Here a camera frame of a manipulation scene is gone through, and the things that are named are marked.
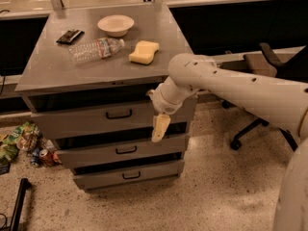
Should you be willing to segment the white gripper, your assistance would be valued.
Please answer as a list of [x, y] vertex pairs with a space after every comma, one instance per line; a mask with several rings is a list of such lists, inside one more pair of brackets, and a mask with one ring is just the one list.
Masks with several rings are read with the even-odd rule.
[[146, 95], [152, 101], [154, 110], [158, 115], [153, 116], [153, 131], [152, 141], [159, 142], [165, 135], [167, 128], [170, 124], [170, 115], [175, 114], [180, 106], [168, 102], [160, 89], [149, 90]]

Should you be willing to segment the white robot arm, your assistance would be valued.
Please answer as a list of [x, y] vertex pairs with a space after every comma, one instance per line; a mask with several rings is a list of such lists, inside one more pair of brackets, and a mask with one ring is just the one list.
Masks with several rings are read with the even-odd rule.
[[189, 53], [174, 56], [168, 77], [147, 94], [157, 114], [152, 140], [160, 141], [185, 99], [199, 90], [245, 109], [301, 139], [280, 188], [272, 231], [308, 231], [308, 85], [217, 67], [207, 56]]

